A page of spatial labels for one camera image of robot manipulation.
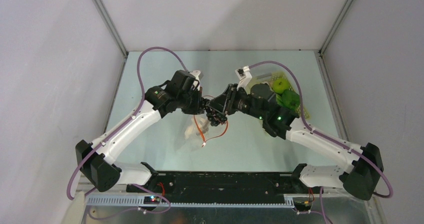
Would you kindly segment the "white oyster mushroom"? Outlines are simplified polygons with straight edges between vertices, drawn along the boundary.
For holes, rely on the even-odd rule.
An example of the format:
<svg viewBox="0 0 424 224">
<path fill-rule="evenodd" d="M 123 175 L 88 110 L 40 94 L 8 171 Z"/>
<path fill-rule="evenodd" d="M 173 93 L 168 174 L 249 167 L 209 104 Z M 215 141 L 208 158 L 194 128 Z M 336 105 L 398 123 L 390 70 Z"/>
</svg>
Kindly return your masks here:
<svg viewBox="0 0 424 224">
<path fill-rule="evenodd" d="M 201 117 L 199 115 L 195 115 L 191 118 L 191 123 L 188 125 L 184 132 L 184 138 L 189 139 L 190 137 L 193 137 L 194 135 L 200 136 L 200 132 L 205 135 L 208 133 L 210 128 L 210 121 L 207 120 L 204 117 Z"/>
</svg>

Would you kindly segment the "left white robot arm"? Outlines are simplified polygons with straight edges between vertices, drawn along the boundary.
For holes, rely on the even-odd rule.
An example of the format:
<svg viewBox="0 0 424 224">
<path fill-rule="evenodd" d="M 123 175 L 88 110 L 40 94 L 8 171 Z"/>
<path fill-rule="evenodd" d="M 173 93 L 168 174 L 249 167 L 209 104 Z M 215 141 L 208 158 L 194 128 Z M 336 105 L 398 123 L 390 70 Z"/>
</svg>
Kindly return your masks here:
<svg viewBox="0 0 424 224">
<path fill-rule="evenodd" d="M 145 130 L 177 109 L 188 115 L 203 112 L 199 70 L 178 70 L 171 80 L 149 88 L 131 113 L 101 137 L 76 145 L 79 170 L 99 192 L 120 184 L 137 184 L 152 192 L 158 186 L 155 170 L 147 163 L 118 162 L 120 154 Z"/>
</svg>

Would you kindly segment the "green bell pepper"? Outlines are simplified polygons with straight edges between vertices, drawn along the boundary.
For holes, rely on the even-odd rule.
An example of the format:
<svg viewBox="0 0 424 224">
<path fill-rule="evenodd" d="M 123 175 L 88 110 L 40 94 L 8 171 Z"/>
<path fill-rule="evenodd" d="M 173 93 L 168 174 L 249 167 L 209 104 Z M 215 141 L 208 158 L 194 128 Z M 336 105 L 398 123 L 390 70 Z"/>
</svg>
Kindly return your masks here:
<svg viewBox="0 0 424 224">
<path fill-rule="evenodd" d="M 296 110 L 300 106 L 300 96 L 295 91 L 287 89 L 281 95 L 283 106 Z"/>
</svg>

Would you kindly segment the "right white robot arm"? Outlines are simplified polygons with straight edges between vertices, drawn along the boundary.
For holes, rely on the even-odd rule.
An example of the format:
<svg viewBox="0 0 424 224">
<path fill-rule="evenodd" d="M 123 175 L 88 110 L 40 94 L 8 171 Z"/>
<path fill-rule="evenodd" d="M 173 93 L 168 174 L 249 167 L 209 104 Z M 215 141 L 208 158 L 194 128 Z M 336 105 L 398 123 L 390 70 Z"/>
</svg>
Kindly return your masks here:
<svg viewBox="0 0 424 224">
<path fill-rule="evenodd" d="M 299 164 L 290 180 L 295 192 L 323 186 L 344 189 L 361 200 L 370 200 L 376 194 L 384 170 L 376 145 L 361 146 L 328 136 L 303 121 L 294 110 L 279 105 L 270 90 L 266 93 L 268 97 L 256 96 L 230 84 L 221 95 L 207 101 L 206 107 L 217 116 L 241 112 L 259 119 L 270 136 L 298 143 L 336 163 L 335 166 Z"/>
</svg>

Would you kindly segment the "clear zip top bag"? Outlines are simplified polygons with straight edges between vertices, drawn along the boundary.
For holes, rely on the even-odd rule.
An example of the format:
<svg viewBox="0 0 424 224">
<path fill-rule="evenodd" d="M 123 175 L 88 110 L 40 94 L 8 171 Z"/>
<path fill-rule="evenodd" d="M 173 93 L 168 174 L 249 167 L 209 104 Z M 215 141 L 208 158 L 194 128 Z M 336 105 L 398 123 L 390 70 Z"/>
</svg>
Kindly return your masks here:
<svg viewBox="0 0 424 224">
<path fill-rule="evenodd" d="M 182 131 L 181 131 L 181 133 L 180 133 L 180 135 L 177 139 L 179 141 L 179 147 L 178 148 L 183 147 L 183 148 L 189 149 L 190 151 L 197 151 L 201 148 L 204 148 L 210 142 L 216 141 L 218 138 L 223 137 L 229 129 L 229 121 L 227 121 L 227 124 L 219 125 L 217 127 L 213 127 L 213 126 L 210 125 L 208 133 L 203 135 L 203 133 L 200 132 L 200 134 L 202 135 L 201 137 L 194 135 L 193 137 L 190 137 L 189 139 L 185 139 L 184 138 L 184 131 L 186 130 L 188 125 L 191 123 L 191 118 L 193 116 L 194 115 L 190 115 L 188 117 L 186 123 L 184 124 L 184 127 L 182 128 Z M 204 114 L 199 114 L 199 116 L 207 119 L 205 112 L 204 112 Z"/>
</svg>

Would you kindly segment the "dark purple grape bunch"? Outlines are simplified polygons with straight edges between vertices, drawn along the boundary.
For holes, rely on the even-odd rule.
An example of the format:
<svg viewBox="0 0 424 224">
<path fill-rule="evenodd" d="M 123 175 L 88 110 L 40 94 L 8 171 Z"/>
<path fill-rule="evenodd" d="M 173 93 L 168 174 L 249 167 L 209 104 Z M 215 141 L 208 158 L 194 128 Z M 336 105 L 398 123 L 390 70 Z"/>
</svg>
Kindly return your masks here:
<svg viewBox="0 0 424 224">
<path fill-rule="evenodd" d="M 210 122 L 210 125 L 213 127 L 217 127 L 219 125 L 227 124 L 227 117 L 221 113 L 218 113 L 216 110 L 211 109 L 210 107 L 206 107 L 206 117 Z"/>
</svg>

